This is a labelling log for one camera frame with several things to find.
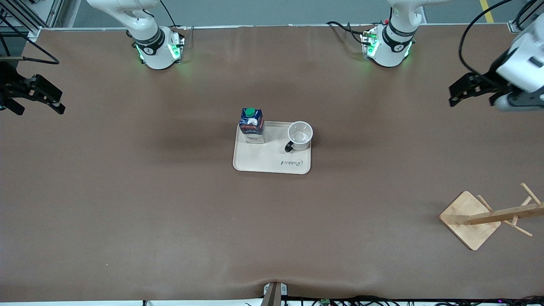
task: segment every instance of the logo on tray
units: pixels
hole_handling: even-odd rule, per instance
[[[304,162],[302,160],[297,160],[297,161],[281,161],[280,165],[281,166],[295,166],[295,167],[300,167],[302,166]]]

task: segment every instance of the wooden base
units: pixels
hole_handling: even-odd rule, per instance
[[[484,212],[489,210],[472,193],[463,191],[439,215],[439,219],[467,248],[477,250],[500,226],[500,222],[465,224],[468,216]]]

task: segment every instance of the black mug handle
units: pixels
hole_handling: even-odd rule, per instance
[[[289,153],[293,151],[293,142],[288,142],[287,145],[285,146],[285,152]]]

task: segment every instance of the mug rim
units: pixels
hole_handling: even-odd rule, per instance
[[[289,130],[291,129],[291,127],[297,123],[304,123],[306,124],[309,128],[310,128],[310,132],[312,132],[312,134],[310,135],[310,139],[306,142],[296,142],[294,140],[291,139],[291,135],[289,134]],[[289,125],[289,127],[287,128],[287,138],[289,138],[289,140],[291,142],[293,142],[294,144],[307,144],[309,143],[310,141],[312,141],[312,138],[313,138],[313,128],[312,126],[308,123],[308,122],[305,122],[305,121],[295,121],[293,123],[291,123],[291,125]]]

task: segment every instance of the green cap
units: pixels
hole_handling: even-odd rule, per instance
[[[246,108],[245,109],[245,115],[248,117],[251,117],[255,115],[255,109],[254,108]]]

